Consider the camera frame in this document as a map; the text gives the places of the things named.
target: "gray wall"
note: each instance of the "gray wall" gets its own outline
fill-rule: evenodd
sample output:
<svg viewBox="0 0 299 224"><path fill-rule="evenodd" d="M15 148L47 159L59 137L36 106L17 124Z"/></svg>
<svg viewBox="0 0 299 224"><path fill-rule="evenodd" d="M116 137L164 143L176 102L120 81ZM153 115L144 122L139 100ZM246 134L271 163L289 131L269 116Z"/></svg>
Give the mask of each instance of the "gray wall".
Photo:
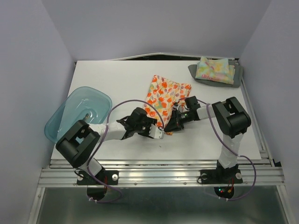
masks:
<svg viewBox="0 0 299 224"><path fill-rule="evenodd" d="M273 0L241 56L269 147L282 162L299 221L299 1Z"/></svg>
<svg viewBox="0 0 299 224"><path fill-rule="evenodd" d="M270 0L43 0L70 54L240 57Z"/></svg>
<svg viewBox="0 0 299 224"><path fill-rule="evenodd" d="M74 64L40 0L2 2L0 30L0 220L24 224L53 147L44 125Z"/></svg>

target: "gray mat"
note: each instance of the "gray mat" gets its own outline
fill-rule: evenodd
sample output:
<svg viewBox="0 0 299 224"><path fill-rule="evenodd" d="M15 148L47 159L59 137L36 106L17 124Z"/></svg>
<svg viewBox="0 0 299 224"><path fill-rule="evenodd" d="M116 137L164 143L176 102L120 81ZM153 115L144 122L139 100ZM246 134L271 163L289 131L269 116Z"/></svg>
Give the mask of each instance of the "gray mat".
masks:
<svg viewBox="0 0 299 224"><path fill-rule="evenodd" d="M204 80L204 79L195 78L196 70L197 70L197 64L189 65L188 69L191 73L191 76L194 78L194 80L196 82L203 83L203 84L206 84L206 85L211 85L211 86L217 86L217 87L238 88L241 85L241 80L242 80L242 77L243 77L244 68L242 66L236 64L234 61L229 61L228 64L235 66L234 84L220 83L220 82L215 82L215 81L211 81L211 80Z"/></svg>

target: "orange floral fabric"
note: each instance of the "orange floral fabric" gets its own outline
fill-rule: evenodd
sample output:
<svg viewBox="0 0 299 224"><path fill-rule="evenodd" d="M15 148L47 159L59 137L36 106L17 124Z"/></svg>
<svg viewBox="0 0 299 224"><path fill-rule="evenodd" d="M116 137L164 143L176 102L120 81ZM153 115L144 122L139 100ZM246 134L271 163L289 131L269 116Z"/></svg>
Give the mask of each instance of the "orange floral fabric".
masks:
<svg viewBox="0 0 299 224"><path fill-rule="evenodd" d="M180 84L161 76L154 75L146 97L146 102L153 105L158 110L166 126L171 117L173 103L181 98L188 97L190 91L190 84ZM158 120L157 126L162 126L159 116L150 106L144 104L143 108L148 113L149 117Z"/></svg>

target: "floral cloth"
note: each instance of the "floral cloth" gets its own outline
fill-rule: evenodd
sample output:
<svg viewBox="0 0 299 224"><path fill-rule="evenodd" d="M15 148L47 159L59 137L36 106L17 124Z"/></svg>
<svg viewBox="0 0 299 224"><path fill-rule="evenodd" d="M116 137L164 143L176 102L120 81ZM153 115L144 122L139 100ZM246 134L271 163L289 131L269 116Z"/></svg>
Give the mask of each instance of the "floral cloth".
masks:
<svg viewBox="0 0 299 224"><path fill-rule="evenodd" d="M234 84L235 67L228 64L228 59L208 60L201 57L197 64L195 78L206 79L227 84Z"/></svg>
<svg viewBox="0 0 299 224"><path fill-rule="evenodd" d="M173 103L181 98L188 97L190 91L190 84L180 84L161 76L154 75L146 97L146 102L153 105L158 110L166 126L171 117ZM159 116L150 106L144 104L144 109L149 117L158 120L157 126L162 126Z"/></svg>

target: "white table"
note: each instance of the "white table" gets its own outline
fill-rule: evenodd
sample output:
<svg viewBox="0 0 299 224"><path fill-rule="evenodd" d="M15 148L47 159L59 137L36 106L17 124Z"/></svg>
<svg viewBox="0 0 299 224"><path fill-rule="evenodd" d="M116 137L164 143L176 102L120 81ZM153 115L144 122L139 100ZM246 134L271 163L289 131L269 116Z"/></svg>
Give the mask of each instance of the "white table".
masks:
<svg viewBox="0 0 299 224"><path fill-rule="evenodd" d="M78 87L90 86L107 94L113 105L128 99L146 98L154 75L160 75L179 83L190 83L190 96L214 103L229 97L236 97L246 108L240 88L211 87L195 82L188 65L195 61L78 61L71 83L69 95ZM127 103L115 109L111 121L130 115L142 103ZM218 133L222 132L213 119ZM217 160L221 153L221 143L217 140L209 120L185 124L185 129L165 136L163 140L153 140L138 134L127 140L104 142L95 158L97 160ZM252 126L248 128L241 142L239 154L253 160L261 159L259 143ZM63 156L54 149L52 160L62 160Z"/></svg>

